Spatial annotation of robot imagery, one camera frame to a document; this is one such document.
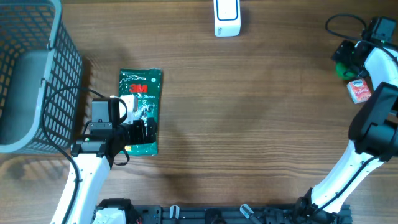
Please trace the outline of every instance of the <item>small red box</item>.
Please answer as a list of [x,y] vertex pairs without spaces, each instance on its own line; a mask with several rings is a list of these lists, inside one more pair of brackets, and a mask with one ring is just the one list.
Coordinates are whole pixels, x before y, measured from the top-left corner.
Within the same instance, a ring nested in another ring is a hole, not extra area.
[[354,103],[366,102],[371,97],[371,92],[365,80],[359,79],[351,81],[347,84],[348,91]]

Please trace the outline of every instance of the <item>green object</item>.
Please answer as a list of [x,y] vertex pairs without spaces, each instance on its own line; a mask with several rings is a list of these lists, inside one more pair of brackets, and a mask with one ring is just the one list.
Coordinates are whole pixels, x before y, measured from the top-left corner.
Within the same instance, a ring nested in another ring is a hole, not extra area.
[[336,73],[338,75],[339,78],[343,79],[343,80],[351,80],[355,77],[357,77],[357,74],[353,73],[353,72],[347,72],[347,70],[349,70],[349,68],[347,68],[343,63],[336,63]]
[[[154,118],[159,123],[159,100],[162,90],[162,71],[160,69],[132,70],[120,69],[119,96],[134,95],[138,98],[138,107],[134,119],[141,119],[146,124],[147,118]],[[126,146],[130,155],[156,155],[157,140],[154,143]]]

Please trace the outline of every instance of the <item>green glove package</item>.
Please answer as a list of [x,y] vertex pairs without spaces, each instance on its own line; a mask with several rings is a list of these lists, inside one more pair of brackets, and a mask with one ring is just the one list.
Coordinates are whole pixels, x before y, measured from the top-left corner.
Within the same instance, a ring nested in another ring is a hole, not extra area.
[[125,147],[130,155],[157,154],[161,89],[162,71],[160,69],[120,69],[119,96],[134,95],[137,98],[137,106],[133,111],[133,124],[140,131],[134,134],[134,145]]

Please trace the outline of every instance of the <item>red label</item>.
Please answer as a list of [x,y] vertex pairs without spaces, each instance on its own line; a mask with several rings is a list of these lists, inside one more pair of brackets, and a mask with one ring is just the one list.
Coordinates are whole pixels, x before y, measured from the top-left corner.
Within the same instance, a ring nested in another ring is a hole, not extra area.
[[130,93],[147,93],[147,85],[131,84]]

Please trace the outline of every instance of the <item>wooden table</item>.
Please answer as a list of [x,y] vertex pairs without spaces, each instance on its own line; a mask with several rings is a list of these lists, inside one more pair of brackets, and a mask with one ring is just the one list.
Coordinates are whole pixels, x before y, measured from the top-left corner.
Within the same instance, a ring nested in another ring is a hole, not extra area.
[[[163,70],[159,155],[114,167],[98,201],[294,203],[340,158],[360,108],[334,73],[330,56],[342,40],[324,22],[338,12],[397,19],[397,6],[242,1],[241,34],[218,39],[211,1],[64,5],[91,88],[116,95],[120,68]],[[337,22],[339,32],[361,32],[356,21]],[[49,223],[68,169],[60,155],[1,155],[0,222]],[[397,182],[398,159],[365,179],[346,201],[354,222],[396,223]]]

